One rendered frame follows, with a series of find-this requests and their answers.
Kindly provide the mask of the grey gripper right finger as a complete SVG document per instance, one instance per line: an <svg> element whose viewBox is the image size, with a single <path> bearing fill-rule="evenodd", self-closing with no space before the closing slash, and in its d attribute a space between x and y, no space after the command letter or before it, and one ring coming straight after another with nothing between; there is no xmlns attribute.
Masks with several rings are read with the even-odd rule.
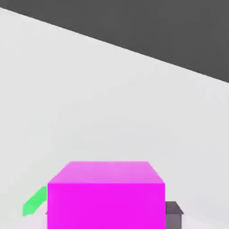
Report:
<svg viewBox="0 0 229 229"><path fill-rule="evenodd" d="M165 229L195 229L195 220L176 201L165 202Z"/></svg>

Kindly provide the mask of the small magenta cube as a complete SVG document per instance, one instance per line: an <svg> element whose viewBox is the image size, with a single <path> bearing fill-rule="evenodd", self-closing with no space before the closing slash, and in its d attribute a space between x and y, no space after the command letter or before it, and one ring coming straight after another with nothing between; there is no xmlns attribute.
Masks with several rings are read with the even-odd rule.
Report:
<svg viewBox="0 0 229 229"><path fill-rule="evenodd" d="M47 229L165 229L165 183L146 161L72 161L48 182Z"/></svg>

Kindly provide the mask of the small green cube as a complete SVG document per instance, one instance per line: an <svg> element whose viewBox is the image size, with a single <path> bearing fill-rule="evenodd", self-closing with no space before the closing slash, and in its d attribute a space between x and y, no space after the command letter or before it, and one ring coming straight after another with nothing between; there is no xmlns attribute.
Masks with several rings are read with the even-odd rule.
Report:
<svg viewBox="0 0 229 229"><path fill-rule="evenodd" d="M22 207L22 216L32 215L47 201L47 186L42 186Z"/></svg>

